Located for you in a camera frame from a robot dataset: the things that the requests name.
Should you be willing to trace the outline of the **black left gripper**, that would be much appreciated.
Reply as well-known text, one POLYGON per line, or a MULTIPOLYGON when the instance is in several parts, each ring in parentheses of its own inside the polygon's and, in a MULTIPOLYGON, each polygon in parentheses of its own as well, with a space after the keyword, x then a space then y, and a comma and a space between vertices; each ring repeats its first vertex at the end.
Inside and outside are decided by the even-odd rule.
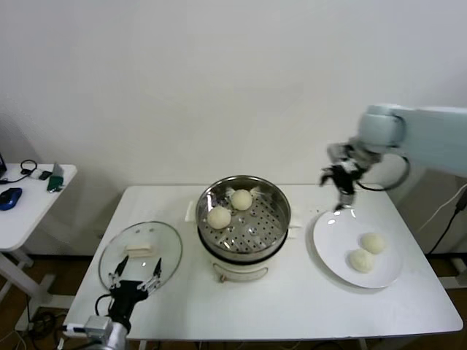
POLYGON ((131 327, 130 318, 135 305, 146 300, 149 295, 148 291, 153 291, 160 283, 162 258, 158 260, 152 276, 142 283, 126 280, 120 282, 127 262, 128 255, 117 264, 113 273, 108 274, 112 297, 108 316, 113 322, 120 323, 124 327, 131 327))

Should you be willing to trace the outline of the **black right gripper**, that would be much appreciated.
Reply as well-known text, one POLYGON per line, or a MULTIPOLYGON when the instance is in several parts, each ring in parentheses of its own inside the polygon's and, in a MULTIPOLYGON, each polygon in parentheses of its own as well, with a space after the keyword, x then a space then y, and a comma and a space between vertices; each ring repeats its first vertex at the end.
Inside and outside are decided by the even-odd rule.
POLYGON ((320 176, 320 186, 324 186, 328 181, 333 181, 340 191, 338 202, 333 211, 342 211, 352 207, 355 197, 354 184, 360 179, 360 170, 347 170, 342 164, 332 165, 322 169, 320 176))

